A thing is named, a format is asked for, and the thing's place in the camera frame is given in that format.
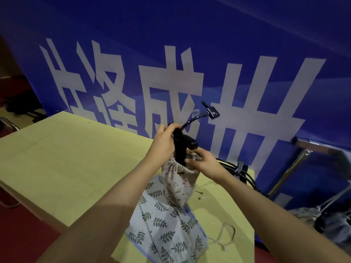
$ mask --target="light wood tabletop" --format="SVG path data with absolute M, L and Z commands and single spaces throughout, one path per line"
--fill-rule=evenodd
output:
M 152 140 L 67 112 L 0 139 L 0 186 L 40 219 L 65 231 L 144 157 Z M 198 262 L 254 262 L 254 231 L 222 187 L 200 175 L 189 206 L 216 239 L 236 230 L 225 251 L 213 244 Z M 199 200 L 199 196 L 208 196 Z M 230 240 L 226 228 L 222 243 Z M 112 257 L 147 262 L 124 235 Z

